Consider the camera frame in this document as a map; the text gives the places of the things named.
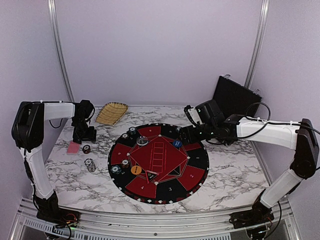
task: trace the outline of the black poker chip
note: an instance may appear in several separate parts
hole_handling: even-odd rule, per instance
[[[83,148],[82,148],[82,152],[84,154],[90,153],[91,152],[90,146],[89,145],[84,145]]]

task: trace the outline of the purple wall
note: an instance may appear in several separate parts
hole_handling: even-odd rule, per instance
[[[19,104],[40,99],[67,100],[67,97],[47,1],[1,1],[0,33],[0,239],[8,239],[22,196],[31,194],[23,158],[11,137]],[[43,155],[46,157],[59,130],[45,127]]]
[[[320,130],[320,1],[271,1],[252,89],[260,88],[271,119],[309,118]],[[293,152],[267,144],[259,150],[275,180]],[[303,240],[320,239],[320,172],[302,182],[289,201]]]
[[[244,84],[257,0],[56,1],[76,100],[96,105],[199,104],[219,75]]]

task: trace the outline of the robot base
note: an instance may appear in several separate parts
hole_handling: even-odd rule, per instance
[[[75,219],[78,221],[79,217],[80,217],[80,212],[78,211],[74,211],[74,210],[69,210],[69,209],[63,209],[60,208],[60,219],[54,219],[52,217],[49,217],[47,215],[42,214],[41,212],[38,211],[38,213],[36,214],[36,217],[38,219],[47,221],[47,222],[51,222],[51,223],[55,223],[60,225],[61,227],[64,226],[63,223],[67,223],[67,222],[72,222],[75,221]]]
[[[264,224],[275,219],[271,212],[265,214],[261,219],[260,217],[257,219],[254,216],[256,216],[256,214],[254,213],[253,209],[234,212],[230,214],[229,222],[233,224],[234,229],[240,229],[258,224]]]

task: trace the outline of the metal pole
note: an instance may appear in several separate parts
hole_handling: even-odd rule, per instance
[[[59,60],[59,65],[62,73],[63,83],[65,87],[65,91],[67,97],[70,102],[75,102],[74,95],[71,90],[71,85],[67,73],[66,63],[64,59],[64,55],[62,52],[61,41],[60,41],[60,34],[59,34],[59,27],[58,27],[58,20],[57,20],[57,13],[56,13],[56,2],[55,0],[48,0],[48,7],[49,7],[49,15],[52,24],[52,31],[53,37],[55,42],[55,49]]]
[[[244,83],[244,86],[248,89],[251,87],[251,84],[253,81],[257,59],[258,59],[258,56],[259,56],[259,53],[261,50],[261,46],[262,46],[262,42],[264,39],[269,4],[270,4],[270,0],[262,0],[260,19],[259,19],[259,24],[258,24],[258,31],[256,34],[256,39],[255,39],[255,43],[254,43],[254,49],[253,49],[253,54],[252,54],[249,70],[248,70],[246,80]]]

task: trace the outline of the pink card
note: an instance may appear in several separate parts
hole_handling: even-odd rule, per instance
[[[80,149],[80,144],[70,141],[68,150],[66,151],[67,155],[77,155]]]

